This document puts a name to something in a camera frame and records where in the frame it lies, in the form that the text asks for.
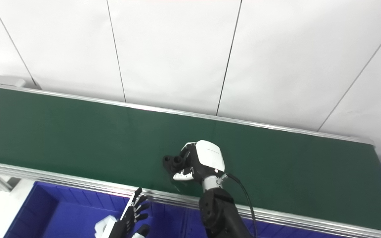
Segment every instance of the robotic hand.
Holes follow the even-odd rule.
[[[204,194],[199,200],[199,210],[208,238],[252,237],[232,196],[222,188],[222,182],[232,175],[224,173],[218,146],[206,140],[189,142],[179,155],[164,156],[163,166],[174,180],[195,180],[202,185]]]
[[[107,216],[95,225],[96,238],[126,238],[130,231],[133,230],[135,223],[139,220],[146,219],[148,214],[141,214],[141,211],[149,208],[149,203],[143,203],[147,200],[146,195],[139,196],[142,188],[138,188],[134,195],[129,199],[126,208],[119,220],[113,216]],[[143,224],[132,235],[131,238],[145,238],[149,233],[149,226]]]

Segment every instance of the robot finger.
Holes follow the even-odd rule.
[[[139,205],[137,208],[135,208],[135,214],[139,214],[141,211],[148,209],[149,208],[149,203],[144,203]]]
[[[148,218],[148,214],[147,213],[138,214],[137,216],[135,216],[135,223],[137,223],[140,220],[147,219],[147,218]]]
[[[176,173],[173,176],[173,179],[177,180],[177,181],[192,180],[193,179],[193,168],[190,167],[190,168],[183,169],[182,171]]]
[[[135,202],[133,202],[133,206],[136,209],[142,202],[145,202],[147,199],[148,199],[148,196],[146,196],[146,195],[142,195],[140,197],[137,197]]]

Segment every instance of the white robotic hand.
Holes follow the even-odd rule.
[[[149,208],[149,203],[143,203],[147,200],[146,195],[139,196],[142,188],[138,188],[129,199],[126,208],[119,220],[113,216],[107,216],[95,225],[95,238],[126,238],[127,234],[133,230],[135,223],[146,219],[148,214],[141,214],[141,211]],[[132,238],[144,238],[149,233],[149,226],[143,224]]]
[[[206,140],[186,143],[179,155],[165,156],[163,165],[174,180],[199,183],[209,176],[220,177],[225,169],[220,148]]]

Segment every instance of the white plastic part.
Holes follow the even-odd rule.
[[[108,238],[117,219],[112,215],[100,220],[95,224],[95,238]]]
[[[209,141],[200,140],[196,143],[196,152],[201,164],[224,172],[224,160],[218,146]]]
[[[177,180],[177,181],[189,181],[189,180],[192,180],[193,179],[193,171],[191,171],[188,174],[184,174],[184,170],[182,170],[182,171],[176,173],[173,176],[173,179]]]

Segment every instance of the blue plastic bin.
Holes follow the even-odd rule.
[[[93,238],[95,223],[108,215],[118,218],[128,198],[35,182],[5,238]],[[198,210],[151,202],[148,238],[206,238]],[[252,220],[245,223],[253,232]],[[263,238],[335,238],[337,236],[265,222],[257,223]]]

